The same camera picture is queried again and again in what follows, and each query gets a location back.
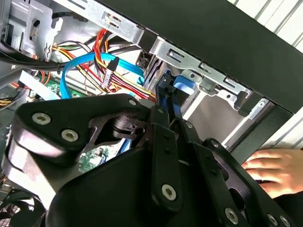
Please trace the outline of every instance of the metal bracket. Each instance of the metal bracket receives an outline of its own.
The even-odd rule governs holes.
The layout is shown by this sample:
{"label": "metal bracket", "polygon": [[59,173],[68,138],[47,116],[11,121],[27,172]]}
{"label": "metal bracket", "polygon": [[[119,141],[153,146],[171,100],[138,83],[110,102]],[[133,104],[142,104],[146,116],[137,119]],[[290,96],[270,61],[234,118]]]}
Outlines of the metal bracket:
{"label": "metal bracket", "polygon": [[121,38],[138,44],[144,30],[95,0],[54,0]]}
{"label": "metal bracket", "polygon": [[209,87],[204,87],[202,86],[202,82],[205,80],[208,80],[208,78],[206,77],[201,77],[200,75],[190,71],[190,70],[184,70],[181,74],[183,77],[195,82],[197,84],[197,87],[199,90],[201,90],[202,92],[205,92],[207,95],[209,96],[218,96],[224,100],[226,100],[229,105],[236,110],[235,108],[235,102],[238,100],[238,97],[233,94],[232,92],[229,92],[225,89],[218,89],[215,88],[216,84],[210,84]]}
{"label": "metal bracket", "polygon": [[[51,57],[54,38],[61,30],[63,19],[59,18],[55,23],[55,27],[52,28],[53,11],[50,8],[35,0],[31,0],[30,3],[28,3],[28,8],[24,9],[28,11],[28,16],[21,49],[48,61]],[[36,20],[40,21],[40,25],[37,38],[33,41],[30,37],[34,33],[33,29],[35,28],[33,28],[33,24]]]}
{"label": "metal bracket", "polygon": [[251,90],[248,88],[238,84],[230,78],[227,78],[222,73],[175,47],[173,44],[170,44],[159,36],[151,48],[150,53],[155,54],[159,59],[179,69],[197,72],[200,76],[207,77],[219,86],[226,88],[236,95],[241,91],[247,93],[247,97],[251,94]]}

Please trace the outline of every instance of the red wire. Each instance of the red wire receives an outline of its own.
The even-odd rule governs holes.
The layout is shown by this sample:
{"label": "red wire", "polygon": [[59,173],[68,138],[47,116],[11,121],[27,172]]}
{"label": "red wire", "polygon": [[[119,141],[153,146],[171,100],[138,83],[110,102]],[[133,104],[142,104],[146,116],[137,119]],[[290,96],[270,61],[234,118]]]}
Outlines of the red wire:
{"label": "red wire", "polygon": [[139,93],[138,91],[134,90],[131,86],[129,86],[128,84],[124,83],[123,81],[118,80],[115,77],[113,77],[113,80],[115,80],[115,83],[119,84],[120,86],[126,88],[127,90],[130,90],[131,92],[134,92],[139,97],[144,98],[144,99],[148,99],[148,96],[145,96],[145,95]]}
{"label": "red wire", "polygon": [[51,79],[51,72],[48,72],[48,76],[47,76],[47,79],[46,79],[46,82],[44,83],[44,85],[46,85],[50,79]]}

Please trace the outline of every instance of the blue plastic tab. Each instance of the blue plastic tab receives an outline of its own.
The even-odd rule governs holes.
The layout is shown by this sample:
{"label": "blue plastic tab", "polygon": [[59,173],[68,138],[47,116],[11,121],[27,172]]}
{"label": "blue plastic tab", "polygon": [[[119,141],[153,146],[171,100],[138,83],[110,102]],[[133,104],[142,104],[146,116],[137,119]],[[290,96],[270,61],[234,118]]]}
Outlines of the blue plastic tab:
{"label": "blue plastic tab", "polygon": [[174,87],[192,95],[195,92],[196,84],[183,76],[177,76],[174,82]]}

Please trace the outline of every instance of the wire bundle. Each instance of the wire bundle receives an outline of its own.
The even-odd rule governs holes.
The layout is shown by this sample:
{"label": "wire bundle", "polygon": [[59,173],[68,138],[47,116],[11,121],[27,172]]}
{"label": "wire bundle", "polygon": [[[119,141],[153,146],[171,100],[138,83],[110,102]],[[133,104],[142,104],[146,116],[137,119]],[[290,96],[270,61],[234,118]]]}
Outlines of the wire bundle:
{"label": "wire bundle", "polygon": [[[115,56],[108,53],[107,39],[110,35],[111,33],[105,29],[99,31],[96,36],[96,42],[93,46],[93,50],[91,50],[86,44],[82,44],[75,41],[67,41],[58,44],[53,48],[53,50],[60,52],[61,54],[66,56],[69,60],[71,60],[71,62],[66,64],[66,67],[63,69],[63,73],[62,73],[62,78],[60,82],[62,97],[63,98],[71,97],[66,85],[65,75],[72,68],[76,67],[81,72],[81,74],[102,93],[114,93],[117,92],[119,89],[126,89],[132,92],[133,94],[139,96],[140,98],[150,99],[155,101],[155,96],[152,93],[128,81],[116,71],[113,72],[109,86],[107,87],[104,86],[103,82],[105,78],[105,72],[107,69],[106,61],[112,61],[115,58]],[[72,46],[64,45],[68,42],[75,44]],[[85,50],[87,54],[75,58],[75,56],[68,51],[68,50],[77,50],[79,48]],[[90,69],[90,67],[93,64],[95,65],[96,73],[94,73]],[[133,72],[139,75],[140,76],[139,81],[141,83],[144,82],[143,71],[139,67],[132,65],[122,59],[119,60],[119,66],[126,69],[129,72]]]}
{"label": "wire bundle", "polygon": [[25,95],[26,90],[21,89],[18,91],[18,93],[14,97],[8,97],[8,98],[0,98],[0,111],[4,110],[14,103],[16,103],[20,98],[22,98],[23,95]]}

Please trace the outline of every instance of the screw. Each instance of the screw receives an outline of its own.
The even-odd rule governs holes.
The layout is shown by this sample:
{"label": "screw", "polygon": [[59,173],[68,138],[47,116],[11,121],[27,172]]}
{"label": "screw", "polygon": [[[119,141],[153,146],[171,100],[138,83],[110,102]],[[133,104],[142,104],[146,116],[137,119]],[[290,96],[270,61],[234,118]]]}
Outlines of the screw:
{"label": "screw", "polygon": [[237,225],[239,223],[239,219],[235,211],[231,208],[225,209],[225,215],[228,218],[229,221],[231,221],[234,225]]}
{"label": "screw", "polygon": [[162,110],[162,109],[158,109],[158,111],[162,114],[164,114],[165,112],[164,112],[164,110]]}
{"label": "screw", "polygon": [[69,142],[75,142],[79,138],[78,134],[74,130],[71,130],[71,129],[64,130],[61,133],[61,136],[63,139],[65,139],[66,141],[69,141]]}
{"label": "screw", "polygon": [[137,103],[136,103],[134,100],[132,100],[132,99],[128,100],[128,102],[129,102],[130,104],[132,104],[132,105],[137,105]]}
{"label": "screw", "polygon": [[165,196],[166,199],[170,201],[174,201],[177,197],[175,189],[169,184],[164,184],[162,186],[162,194]]}
{"label": "screw", "polygon": [[52,121],[51,117],[45,113],[35,113],[32,116],[32,119],[34,122],[40,125],[46,125]]}
{"label": "screw", "polygon": [[275,226],[278,226],[278,222],[274,216],[272,216],[271,214],[267,214],[267,216],[268,216],[269,220],[271,221],[271,223],[273,223]]}
{"label": "screw", "polygon": [[285,226],[290,227],[289,221],[284,216],[280,215],[280,219]]}
{"label": "screw", "polygon": [[258,107],[263,107],[265,105],[264,101],[259,102]]}
{"label": "screw", "polygon": [[215,148],[218,148],[218,147],[219,147],[219,144],[218,144],[216,141],[214,141],[214,140],[212,140],[212,145],[213,145]]}
{"label": "screw", "polygon": [[187,127],[189,127],[190,129],[192,129],[192,128],[193,128],[193,125],[192,125],[191,123],[186,122],[185,124],[186,124],[186,126],[187,126]]}

